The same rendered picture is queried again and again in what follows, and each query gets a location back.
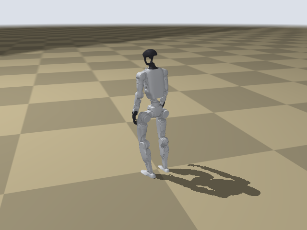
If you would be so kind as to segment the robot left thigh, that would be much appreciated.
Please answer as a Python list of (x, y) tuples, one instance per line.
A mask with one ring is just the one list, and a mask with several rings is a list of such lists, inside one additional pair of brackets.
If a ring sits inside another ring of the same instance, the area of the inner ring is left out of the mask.
[(137, 136), (138, 141), (144, 142), (146, 145), (146, 149), (149, 148), (150, 142), (146, 140), (146, 132), (147, 132), (147, 126), (148, 122), (151, 120), (151, 111), (147, 110), (145, 112), (140, 112), (137, 119)]

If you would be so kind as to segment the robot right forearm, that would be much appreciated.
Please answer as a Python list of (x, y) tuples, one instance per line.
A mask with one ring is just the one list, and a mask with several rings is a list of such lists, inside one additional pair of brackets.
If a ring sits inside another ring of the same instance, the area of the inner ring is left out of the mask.
[(167, 90), (166, 92), (164, 92), (163, 97), (160, 98), (160, 103), (159, 103), (160, 105), (163, 105), (163, 104), (164, 104), (164, 102), (165, 102), (165, 100), (166, 100), (167, 94), (168, 94), (168, 90)]

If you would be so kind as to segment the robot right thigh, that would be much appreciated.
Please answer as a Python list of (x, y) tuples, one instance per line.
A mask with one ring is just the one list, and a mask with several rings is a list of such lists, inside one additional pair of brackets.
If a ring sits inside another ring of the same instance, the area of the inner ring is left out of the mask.
[(169, 112), (163, 108), (162, 115), (156, 118), (156, 127), (158, 133), (158, 142), (161, 146), (167, 145), (167, 139), (165, 137), (165, 129), (166, 129), (166, 118), (168, 117)]

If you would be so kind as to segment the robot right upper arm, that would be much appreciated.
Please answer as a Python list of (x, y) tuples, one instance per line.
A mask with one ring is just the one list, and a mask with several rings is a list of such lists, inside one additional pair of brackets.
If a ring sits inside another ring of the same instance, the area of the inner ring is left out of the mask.
[(164, 72), (164, 83), (165, 83), (165, 91), (166, 92), (168, 90), (168, 78), (167, 78), (167, 75), (168, 75), (168, 71), (166, 69), (162, 69), (163, 72)]

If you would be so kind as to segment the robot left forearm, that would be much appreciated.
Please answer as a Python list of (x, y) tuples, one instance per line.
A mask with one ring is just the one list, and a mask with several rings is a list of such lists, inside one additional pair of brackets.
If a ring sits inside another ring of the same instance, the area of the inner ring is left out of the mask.
[(140, 103), (141, 103), (141, 99), (137, 99), (137, 96), (138, 96), (138, 94), (137, 94), (137, 92), (135, 93), (135, 99), (134, 99), (134, 106), (133, 106), (133, 113), (134, 113), (134, 111), (137, 111), (137, 112), (139, 112), (139, 108), (140, 108)]

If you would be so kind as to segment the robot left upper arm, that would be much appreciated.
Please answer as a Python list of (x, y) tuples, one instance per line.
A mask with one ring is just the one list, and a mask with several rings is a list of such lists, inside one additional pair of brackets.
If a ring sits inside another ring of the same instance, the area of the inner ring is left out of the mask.
[(136, 88), (137, 88), (137, 99), (141, 99), (143, 98), (144, 94), (143, 94), (143, 81), (145, 80), (146, 78), (146, 71), (141, 71), (141, 72), (138, 72), (136, 74)]

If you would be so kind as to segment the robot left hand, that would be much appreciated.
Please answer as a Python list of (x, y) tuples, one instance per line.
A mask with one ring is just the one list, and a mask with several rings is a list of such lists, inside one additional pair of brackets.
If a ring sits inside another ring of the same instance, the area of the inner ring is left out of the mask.
[(137, 124), (137, 121), (135, 121), (135, 120), (137, 120), (137, 119), (136, 119), (137, 113), (138, 113), (137, 111), (134, 111), (134, 113), (132, 112), (132, 114), (133, 114), (133, 115), (132, 115), (132, 118), (133, 118), (134, 124)]

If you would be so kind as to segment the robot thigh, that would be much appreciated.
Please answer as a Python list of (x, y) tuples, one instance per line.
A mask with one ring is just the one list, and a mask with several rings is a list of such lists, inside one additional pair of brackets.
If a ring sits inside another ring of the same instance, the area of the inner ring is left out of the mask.
[(156, 127), (158, 133), (158, 142), (161, 146), (167, 145), (167, 139), (165, 137), (165, 129), (166, 129), (166, 118), (168, 117), (169, 112), (163, 108), (162, 115), (156, 118)]
[(150, 142), (146, 140), (146, 132), (147, 132), (147, 126), (148, 122), (151, 120), (151, 111), (147, 110), (145, 112), (140, 112), (137, 119), (137, 136), (138, 141), (144, 142), (146, 145), (146, 149), (149, 148)]

